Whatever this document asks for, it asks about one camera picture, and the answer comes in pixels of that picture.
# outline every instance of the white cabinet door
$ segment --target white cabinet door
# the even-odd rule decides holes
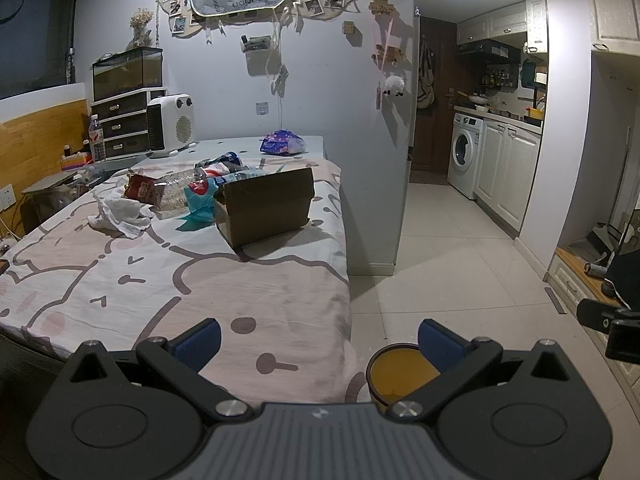
[[[494,211],[519,231],[536,174],[541,137],[507,126],[498,164]]]
[[[480,161],[480,174],[476,185],[476,195],[493,208],[496,199],[498,170],[502,153],[504,124],[485,121],[484,148]]]
[[[515,4],[489,13],[489,38],[527,31],[527,4]]]
[[[458,44],[471,43],[472,41],[486,40],[488,38],[487,15],[471,18],[458,24]]]
[[[530,54],[549,52],[546,0],[527,0],[527,48]]]
[[[593,50],[640,55],[640,0],[590,0]]]

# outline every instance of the power outlet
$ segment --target power outlet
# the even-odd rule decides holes
[[[0,189],[0,203],[3,211],[15,204],[14,186],[9,184],[7,187]]]

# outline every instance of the washing machine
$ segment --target washing machine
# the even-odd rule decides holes
[[[474,199],[474,187],[480,173],[484,145],[484,121],[464,114],[453,119],[453,141],[449,159],[449,183],[460,193]]]

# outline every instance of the sheep plush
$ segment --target sheep plush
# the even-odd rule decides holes
[[[390,75],[385,81],[384,95],[402,97],[404,95],[404,79],[399,75]]]

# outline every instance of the wooden headboard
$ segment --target wooden headboard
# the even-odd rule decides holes
[[[75,101],[0,123],[0,189],[14,186],[16,203],[0,217],[18,235],[24,235],[20,214],[22,190],[60,171],[64,146],[82,148],[89,127],[86,101]],[[0,232],[5,232],[0,224]]]

